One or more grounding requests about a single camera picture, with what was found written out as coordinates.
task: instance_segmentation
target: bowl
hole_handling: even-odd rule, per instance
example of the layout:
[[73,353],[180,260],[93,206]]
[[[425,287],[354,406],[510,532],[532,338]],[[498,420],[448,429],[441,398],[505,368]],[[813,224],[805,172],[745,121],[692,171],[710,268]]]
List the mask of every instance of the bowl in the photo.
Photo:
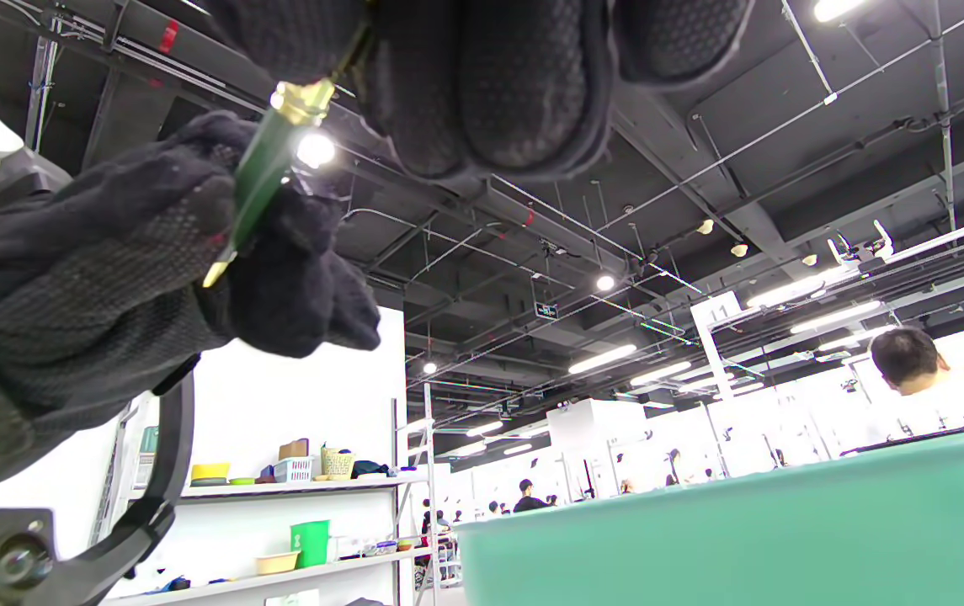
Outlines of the bowl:
[[300,551],[292,551],[258,557],[258,575],[278,575],[281,572],[294,571],[300,553]]
[[190,480],[207,480],[209,478],[227,478],[227,472],[231,471],[229,463],[212,463],[205,465],[194,465],[193,473],[190,473]]

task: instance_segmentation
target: black glove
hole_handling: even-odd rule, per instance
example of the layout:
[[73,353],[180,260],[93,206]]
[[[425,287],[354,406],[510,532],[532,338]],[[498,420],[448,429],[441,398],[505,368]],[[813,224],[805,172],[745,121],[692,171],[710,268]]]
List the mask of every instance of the black glove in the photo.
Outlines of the black glove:
[[319,183],[281,188],[251,246],[201,288],[255,130],[202,116],[0,210],[0,480],[232,338],[292,357],[376,348],[369,289],[332,252],[340,200]]
[[552,180],[604,150],[617,72],[655,88],[709,76],[754,0],[202,4],[255,64],[296,84],[334,72],[371,24],[376,42],[347,85],[413,176]]

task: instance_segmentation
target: fluorescent light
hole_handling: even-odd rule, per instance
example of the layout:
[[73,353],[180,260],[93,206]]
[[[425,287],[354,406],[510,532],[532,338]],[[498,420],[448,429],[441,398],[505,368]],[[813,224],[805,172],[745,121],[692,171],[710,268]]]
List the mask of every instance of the fluorescent light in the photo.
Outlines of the fluorescent light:
[[883,326],[875,327],[871,330],[862,330],[860,332],[849,334],[846,338],[839,338],[839,340],[828,342],[824,345],[819,345],[819,352],[828,352],[829,349],[839,349],[839,348],[850,348],[852,345],[856,345],[859,341],[866,341],[867,338],[878,337],[879,334],[884,332],[889,332],[894,329],[894,326]]
[[844,15],[866,0],[819,0],[815,3],[815,19],[819,23],[832,22],[840,15]]
[[506,455],[519,454],[519,453],[527,452],[527,451],[529,451],[529,449],[532,449],[532,448],[534,448],[534,447],[535,447],[535,446],[534,446],[533,444],[521,444],[521,445],[519,445],[519,446],[512,446],[511,449],[506,449],[506,451],[504,451],[504,453],[505,453]]
[[504,425],[504,421],[494,421],[492,423],[485,423],[485,425],[478,425],[474,429],[467,431],[467,436],[481,436],[483,433],[489,433],[494,429],[500,429]]
[[454,449],[451,451],[452,456],[471,456],[471,454],[479,454],[485,452],[485,440],[478,440],[474,444],[467,444],[466,446],[461,446],[461,448]]
[[598,353],[597,356],[593,356],[593,358],[587,358],[578,362],[578,364],[573,364],[570,369],[567,369],[567,372],[570,375],[578,375],[578,373],[589,371],[589,369],[596,369],[609,362],[631,356],[631,354],[635,353],[635,350],[635,345],[621,345],[619,348],[610,349],[605,353]]
[[424,431],[427,429],[428,426],[432,425],[432,423],[432,418],[419,418],[417,421],[406,423],[406,425],[400,428],[400,431],[406,431],[408,434],[419,433],[419,431]]
[[[732,373],[725,373],[725,380],[732,380]],[[689,383],[680,388],[681,394],[686,394],[687,391],[696,391],[696,389],[702,389],[704,387],[713,387],[717,384],[717,379],[710,376],[708,379],[697,380],[695,383]]]
[[689,361],[677,362],[677,364],[670,364],[667,367],[662,367],[659,369],[654,369],[653,371],[647,372],[646,375],[636,376],[635,379],[631,380],[632,385],[645,385],[647,383],[653,383],[655,380],[662,379],[662,377],[675,375],[675,373],[685,371],[690,368]]
[[773,290],[767,290],[763,292],[762,295],[752,296],[751,299],[748,299],[747,306],[780,306],[781,303],[801,298],[801,296],[810,295],[810,293],[828,287],[830,284],[836,284],[840,280],[846,279],[850,273],[854,272],[844,268],[843,265],[837,265],[835,268],[829,268],[827,271],[817,273],[805,279],[799,279],[794,281],[794,283],[785,284],[785,286],[774,288]]
[[877,310],[879,307],[882,307],[881,300],[871,300],[870,303],[864,303],[863,306],[849,307],[847,310],[835,311],[833,314],[815,318],[813,321],[797,323],[796,326],[792,327],[792,334],[807,332],[808,330],[817,330],[820,329],[820,327],[832,325],[832,323],[847,321],[849,318],[862,316],[870,313],[870,311]]
[[517,438],[533,438],[535,436],[541,436],[541,434],[548,431],[548,425],[542,425],[540,427],[535,427],[533,429],[525,430],[523,433],[517,434]]

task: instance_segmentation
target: teal plastic tub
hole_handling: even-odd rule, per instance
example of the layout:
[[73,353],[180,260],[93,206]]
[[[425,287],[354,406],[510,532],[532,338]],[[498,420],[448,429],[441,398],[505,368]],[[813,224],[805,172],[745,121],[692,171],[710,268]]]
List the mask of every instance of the teal plastic tub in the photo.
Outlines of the teal plastic tub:
[[964,434],[457,532],[471,606],[959,606]]

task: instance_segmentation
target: white shelf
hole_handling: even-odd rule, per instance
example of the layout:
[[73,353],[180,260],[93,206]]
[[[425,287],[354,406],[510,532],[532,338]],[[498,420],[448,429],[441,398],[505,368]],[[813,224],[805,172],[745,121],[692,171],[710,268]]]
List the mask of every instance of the white shelf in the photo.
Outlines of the white shelf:
[[[381,488],[406,486],[427,482],[425,476],[401,476],[401,478],[378,478],[376,480],[347,480],[344,482],[296,482],[278,484],[250,484],[250,486],[204,486],[186,487],[178,505],[194,505],[201,502],[222,502],[255,498],[301,497],[324,492],[377,491]],[[130,499],[141,498],[144,491],[132,491]]]
[[158,606],[161,603],[186,603],[200,601],[202,606],[217,603],[251,603],[255,599],[278,598],[283,595],[305,591],[317,587],[321,577],[335,575],[337,572],[357,571],[359,568],[388,564],[391,561],[411,560],[413,557],[430,556],[429,548],[398,551],[392,555],[375,557],[360,557],[358,560],[335,561],[332,564],[303,568],[300,571],[281,572],[279,575],[250,577],[238,582],[223,582],[210,586],[154,593],[152,595],[134,595],[130,598],[107,599],[108,606]]

